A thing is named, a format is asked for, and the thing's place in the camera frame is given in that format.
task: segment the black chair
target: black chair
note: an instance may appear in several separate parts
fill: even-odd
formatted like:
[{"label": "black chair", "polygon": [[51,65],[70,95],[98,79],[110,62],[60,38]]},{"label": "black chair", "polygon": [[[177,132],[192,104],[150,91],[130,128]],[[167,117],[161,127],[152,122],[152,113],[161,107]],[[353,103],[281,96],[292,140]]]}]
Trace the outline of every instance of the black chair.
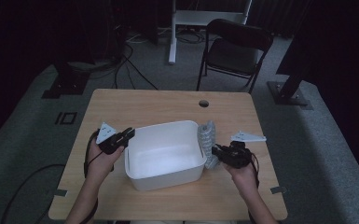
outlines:
[{"label": "black chair", "polygon": [[[210,34],[218,36],[210,40]],[[206,27],[205,49],[202,55],[197,91],[200,89],[202,71],[207,70],[248,79],[252,81],[249,93],[255,86],[261,64],[273,42],[273,35],[261,28],[243,25],[233,21],[216,19]]]}]

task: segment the table hole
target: table hole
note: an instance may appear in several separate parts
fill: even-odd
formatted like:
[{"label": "table hole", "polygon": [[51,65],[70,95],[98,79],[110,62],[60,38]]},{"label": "table hole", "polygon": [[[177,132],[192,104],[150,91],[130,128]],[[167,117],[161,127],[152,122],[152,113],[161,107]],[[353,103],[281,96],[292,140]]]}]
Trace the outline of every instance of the table hole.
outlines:
[{"label": "table hole", "polygon": [[209,102],[208,101],[206,101],[206,100],[200,100],[199,101],[199,106],[200,107],[208,107],[208,105],[209,105]]}]

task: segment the stand base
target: stand base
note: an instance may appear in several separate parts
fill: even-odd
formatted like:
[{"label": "stand base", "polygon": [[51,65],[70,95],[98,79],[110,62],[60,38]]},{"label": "stand base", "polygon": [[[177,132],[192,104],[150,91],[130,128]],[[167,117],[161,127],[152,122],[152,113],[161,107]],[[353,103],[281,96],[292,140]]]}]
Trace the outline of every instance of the stand base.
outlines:
[{"label": "stand base", "polygon": [[90,73],[75,73],[76,79],[71,83],[65,81],[60,75],[56,77],[50,90],[43,93],[42,99],[58,99],[61,95],[81,95],[86,88]]},{"label": "stand base", "polygon": [[306,100],[301,93],[300,89],[297,89],[294,96],[291,98],[283,98],[280,95],[280,91],[284,82],[274,82],[269,81],[267,82],[269,85],[269,90],[271,91],[272,97],[274,98],[275,104],[277,105],[299,105],[303,110],[313,110],[311,102]]}]

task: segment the gray carpet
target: gray carpet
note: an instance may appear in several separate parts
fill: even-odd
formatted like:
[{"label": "gray carpet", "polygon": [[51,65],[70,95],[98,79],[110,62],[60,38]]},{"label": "gray carpet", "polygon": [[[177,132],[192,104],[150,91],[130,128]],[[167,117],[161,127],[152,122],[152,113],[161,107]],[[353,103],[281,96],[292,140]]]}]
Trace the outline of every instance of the gray carpet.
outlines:
[{"label": "gray carpet", "polygon": [[[157,46],[133,39],[131,61],[160,90],[194,91],[203,44],[179,42],[176,64],[169,65],[168,43],[168,38],[161,38]],[[359,166],[317,88],[306,82],[300,86],[313,110],[276,105],[269,92],[267,81],[287,79],[275,73],[289,44],[275,37],[252,93],[278,180],[288,188],[283,196],[289,215],[283,223],[359,223]],[[114,86],[112,71],[97,72],[83,95],[41,99],[56,76],[52,66],[42,72],[0,130],[0,220],[27,176],[41,167],[66,163],[92,92]],[[132,89],[130,80],[136,89],[153,89],[126,63],[117,74],[117,85]],[[242,79],[214,73],[202,79],[200,90],[247,91]],[[37,223],[39,218],[40,223],[62,223],[44,214],[62,170],[52,166],[32,176],[10,204],[7,223]]]}]

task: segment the plastic container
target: plastic container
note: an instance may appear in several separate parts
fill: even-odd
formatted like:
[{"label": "plastic container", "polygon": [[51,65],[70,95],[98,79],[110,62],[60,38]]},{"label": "plastic container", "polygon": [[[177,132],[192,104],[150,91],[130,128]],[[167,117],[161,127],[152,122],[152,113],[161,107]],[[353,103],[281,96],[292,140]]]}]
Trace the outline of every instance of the plastic container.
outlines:
[{"label": "plastic container", "polygon": [[127,176],[138,190],[162,189],[200,179],[207,160],[191,120],[135,130],[125,151]]}]

